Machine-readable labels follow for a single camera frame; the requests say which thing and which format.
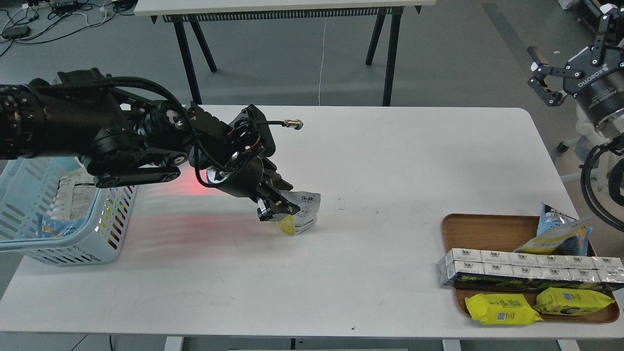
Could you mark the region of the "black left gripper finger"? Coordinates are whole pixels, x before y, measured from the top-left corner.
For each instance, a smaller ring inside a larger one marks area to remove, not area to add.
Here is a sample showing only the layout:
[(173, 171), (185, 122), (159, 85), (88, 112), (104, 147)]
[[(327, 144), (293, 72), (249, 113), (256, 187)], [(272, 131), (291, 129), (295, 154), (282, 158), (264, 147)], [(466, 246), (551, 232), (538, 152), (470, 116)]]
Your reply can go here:
[(292, 191), (280, 191), (276, 200), (271, 198), (257, 198), (257, 216), (260, 221), (281, 221), (289, 215), (301, 211), (301, 207), (294, 202)]
[(281, 199), (282, 191), (290, 191), (293, 185), (285, 181), (273, 169), (263, 169), (263, 199)]

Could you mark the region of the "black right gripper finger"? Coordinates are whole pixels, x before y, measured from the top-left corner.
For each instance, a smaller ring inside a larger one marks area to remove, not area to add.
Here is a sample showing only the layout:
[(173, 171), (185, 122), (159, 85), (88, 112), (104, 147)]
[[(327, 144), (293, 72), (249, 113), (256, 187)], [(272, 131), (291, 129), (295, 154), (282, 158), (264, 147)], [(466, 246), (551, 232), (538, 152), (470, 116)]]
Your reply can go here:
[(590, 47), (590, 61), (606, 61), (608, 51), (622, 53), (623, 49), (617, 41), (617, 23), (623, 21), (623, 7), (612, 3), (601, 5), (596, 0), (584, 0), (583, 3), (599, 20), (595, 40)]
[(527, 84), (537, 94), (538, 98), (548, 107), (560, 106), (566, 99), (566, 91), (554, 91), (546, 82), (547, 77), (560, 78), (578, 78), (579, 71), (572, 70), (570, 67), (552, 67), (546, 62), (539, 49), (535, 46), (529, 46), (526, 49), (528, 55), (532, 58), (532, 77), (529, 78)]

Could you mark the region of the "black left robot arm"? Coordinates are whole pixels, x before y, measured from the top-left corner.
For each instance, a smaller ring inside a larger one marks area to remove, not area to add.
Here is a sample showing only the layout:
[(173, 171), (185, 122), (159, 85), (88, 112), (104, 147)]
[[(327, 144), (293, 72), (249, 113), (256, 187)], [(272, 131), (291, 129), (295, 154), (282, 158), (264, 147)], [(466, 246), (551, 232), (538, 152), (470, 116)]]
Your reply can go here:
[(254, 105), (223, 122), (146, 78), (98, 69), (1, 86), (1, 158), (77, 157), (98, 188), (165, 183), (188, 162), (203, 187), (258, 204), (261, 221), (298, 213), (293, 186), (270, 157), (270, 126), (299, 130), (300, 120), (267, 120)]

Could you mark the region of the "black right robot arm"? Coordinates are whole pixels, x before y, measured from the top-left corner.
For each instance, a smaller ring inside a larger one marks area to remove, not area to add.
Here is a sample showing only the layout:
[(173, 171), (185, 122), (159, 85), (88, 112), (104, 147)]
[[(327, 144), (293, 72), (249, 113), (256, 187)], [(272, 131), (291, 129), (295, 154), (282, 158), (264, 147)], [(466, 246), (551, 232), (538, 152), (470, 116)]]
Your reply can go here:
[(577, 133), (591, 145), (580, 166), (583, 198), (597, 218), (622, 231), (623, 220), (599, 201), (593, 186), (606, 189), (615, 204), (623, 204), (624, 52), (617, 31), (623, 26), (623, 7), (595, 0), (586, 0), (585, 5), (598, 22), (593, 43), (563, 67), (550, 66), (537, 47), (528, 47), (532, 76), (527, 83), (549, 107), (574, 98)]

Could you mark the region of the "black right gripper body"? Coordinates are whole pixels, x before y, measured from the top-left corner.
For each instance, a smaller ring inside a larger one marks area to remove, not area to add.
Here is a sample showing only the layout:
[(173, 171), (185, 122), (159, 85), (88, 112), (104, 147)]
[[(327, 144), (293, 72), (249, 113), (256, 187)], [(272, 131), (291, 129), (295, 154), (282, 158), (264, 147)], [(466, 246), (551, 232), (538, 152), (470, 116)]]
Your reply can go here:
[(564, 91), (575, 100), (586, 114), (612, 114), (624, 106), (623, 49), (607, 47), (599, 66), (591, 66), (589, 47), (585, 47), (566, 63), (582, 75), (564, 78)]

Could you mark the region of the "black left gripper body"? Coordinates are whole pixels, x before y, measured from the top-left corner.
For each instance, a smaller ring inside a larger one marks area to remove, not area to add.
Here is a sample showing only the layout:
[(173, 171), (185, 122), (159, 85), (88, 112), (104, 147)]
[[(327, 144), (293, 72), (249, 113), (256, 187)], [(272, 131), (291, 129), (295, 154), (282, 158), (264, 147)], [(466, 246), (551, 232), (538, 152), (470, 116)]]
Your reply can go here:
[(223, 173), (215, 167), (206, 170), (207, 181), (223, 193), (253, 202), (278, 201), (278, 190), (273, 186), (277, 166), (268, 158), (253, 158), (241, 170)]

